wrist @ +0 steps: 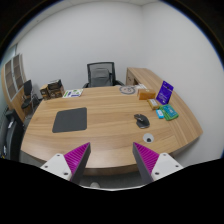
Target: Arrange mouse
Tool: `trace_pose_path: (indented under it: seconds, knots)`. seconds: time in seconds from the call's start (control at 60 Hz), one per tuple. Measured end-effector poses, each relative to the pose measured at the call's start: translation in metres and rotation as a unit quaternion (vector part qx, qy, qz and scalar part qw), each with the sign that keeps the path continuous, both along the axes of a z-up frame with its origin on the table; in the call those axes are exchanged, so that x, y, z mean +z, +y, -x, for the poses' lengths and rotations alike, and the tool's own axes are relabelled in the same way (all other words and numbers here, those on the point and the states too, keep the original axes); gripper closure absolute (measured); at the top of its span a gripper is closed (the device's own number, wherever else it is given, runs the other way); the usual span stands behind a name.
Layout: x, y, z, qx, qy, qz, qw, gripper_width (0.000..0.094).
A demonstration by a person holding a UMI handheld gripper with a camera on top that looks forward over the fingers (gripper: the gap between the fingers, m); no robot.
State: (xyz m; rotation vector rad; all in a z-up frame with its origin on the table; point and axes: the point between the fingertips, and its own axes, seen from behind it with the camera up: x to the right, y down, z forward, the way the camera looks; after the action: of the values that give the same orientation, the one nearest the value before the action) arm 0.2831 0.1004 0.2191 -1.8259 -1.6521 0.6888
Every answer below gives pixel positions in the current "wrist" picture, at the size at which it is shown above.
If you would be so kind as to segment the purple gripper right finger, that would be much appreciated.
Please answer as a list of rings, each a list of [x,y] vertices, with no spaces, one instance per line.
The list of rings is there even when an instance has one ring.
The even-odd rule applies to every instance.
[[[158,154],[136,142],[133,143],[132,152],[144,184],[152,183],[183,168],[169,154]]]

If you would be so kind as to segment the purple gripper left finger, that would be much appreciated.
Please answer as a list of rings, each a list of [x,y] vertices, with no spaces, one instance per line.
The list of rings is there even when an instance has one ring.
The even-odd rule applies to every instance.
[[[91,153],[89,142],[71,150],[65,155],[57,153],[41,168],[65,180],[79,184]]]

